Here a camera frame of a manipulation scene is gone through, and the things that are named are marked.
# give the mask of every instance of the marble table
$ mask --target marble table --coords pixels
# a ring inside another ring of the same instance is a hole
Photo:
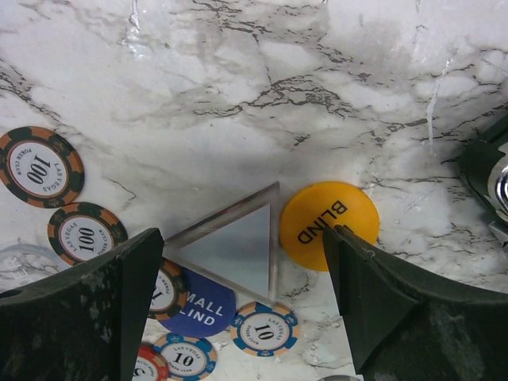
[[[0,133],[40,125],[79,151],[78,201],[169,237],[262,186],[336,179],[381,217],[377,245],[508,292],[508,259],[456,158],[508,108],[499,0],[3,0]],[[0,243],[49,247],[53,210],[0,187]],[[210,381],[354,374],[328,274],[280,253],[298,344],[257,359],[213,337]],[[148,324],[146,339],[163,330]]]

